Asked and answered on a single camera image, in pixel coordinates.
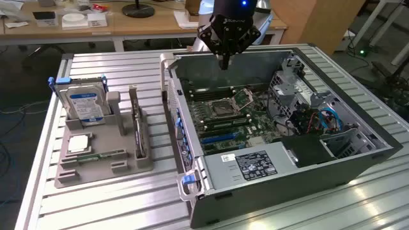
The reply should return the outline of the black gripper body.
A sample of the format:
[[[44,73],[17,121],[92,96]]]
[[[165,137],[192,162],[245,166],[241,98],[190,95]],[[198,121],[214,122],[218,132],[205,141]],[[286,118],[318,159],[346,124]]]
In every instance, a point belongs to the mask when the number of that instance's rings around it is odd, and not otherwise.
[[[224,54],[225,28],[249,28],[253,25],[253,14],[257,1],[254,0],[217,0],[214,1],[210,17],[212,28],[221,40]]]

